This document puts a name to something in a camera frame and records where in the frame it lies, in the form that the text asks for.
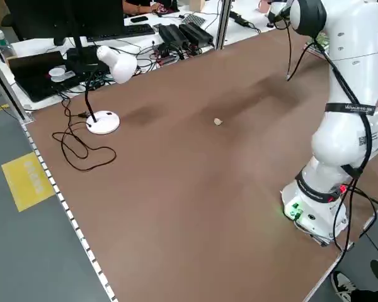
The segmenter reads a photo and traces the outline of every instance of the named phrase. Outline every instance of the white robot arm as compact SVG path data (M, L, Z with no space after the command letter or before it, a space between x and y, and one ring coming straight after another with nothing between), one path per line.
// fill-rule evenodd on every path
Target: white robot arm
M351 103L330 67L329 100L321 125L312 137L313 157L282 191L286 216L315 234L321 243L329 244L348 225L346 208L340 199L345 190L342 184L352 178L350 174L360 167L367 150L360 114L367 114L370 124L371 158L378 154L378 108L375 107L378 101L378 3L272 0L270 21L278 21L288 14L297 33L313 38L321 31L327 34L330 59L361 104Z

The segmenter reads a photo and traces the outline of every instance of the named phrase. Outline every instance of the brown table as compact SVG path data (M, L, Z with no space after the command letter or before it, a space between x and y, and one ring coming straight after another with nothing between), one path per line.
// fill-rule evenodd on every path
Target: brown table
M292 37L296 61L305 39ZM306 55L287 83L287 60L274 31L90 93L121 117L110 135L78 131L118 154L92 172L51 137L66 128L62 106L35 114L28 130L119 301L302 301L335 261L282 213L329 91L326 62ZM86 110L82 97L71 110ZM360 186L378 198L378 157ZM356 235L372 209L354 205Z

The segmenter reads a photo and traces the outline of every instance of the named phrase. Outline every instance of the yellow floor sign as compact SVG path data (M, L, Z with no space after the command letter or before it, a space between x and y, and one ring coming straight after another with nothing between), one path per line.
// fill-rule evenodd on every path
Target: yellow floor sign
M55 194L34 152L14 159L1 168L19 212Z

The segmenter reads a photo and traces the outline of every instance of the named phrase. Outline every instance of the computer monitor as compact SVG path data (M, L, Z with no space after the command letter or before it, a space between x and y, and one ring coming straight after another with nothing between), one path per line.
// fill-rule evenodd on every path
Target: computer monitor
M5 0L24 38L120 35L122 0Z

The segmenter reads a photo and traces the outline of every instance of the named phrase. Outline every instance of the keyboard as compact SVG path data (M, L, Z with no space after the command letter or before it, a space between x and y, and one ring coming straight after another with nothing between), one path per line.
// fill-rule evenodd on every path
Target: keyboard
M105 40L117 40L131 38L133 36L155 35L156 32L148 24L125 25L121 35L88 36L87 42L99 42Z

